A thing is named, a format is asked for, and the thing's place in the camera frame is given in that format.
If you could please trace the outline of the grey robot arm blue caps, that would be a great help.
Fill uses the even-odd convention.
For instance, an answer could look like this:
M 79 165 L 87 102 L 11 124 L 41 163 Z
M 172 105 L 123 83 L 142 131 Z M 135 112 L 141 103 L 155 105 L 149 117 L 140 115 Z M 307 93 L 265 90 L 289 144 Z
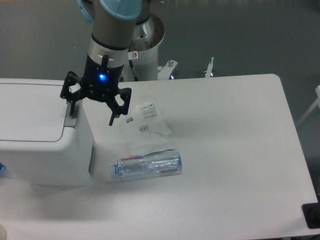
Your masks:
M 137 19 L 141 0 L 79 0 L 83 17 L 93 23 L 83 76 L 69 71 L 60 97 L 69 104 L 73 116 L 76 103 L 84 98 L 106 103 L 111 110 L 109 124 L 127 115 L 132 89 L 119 88 L 121 73 Z

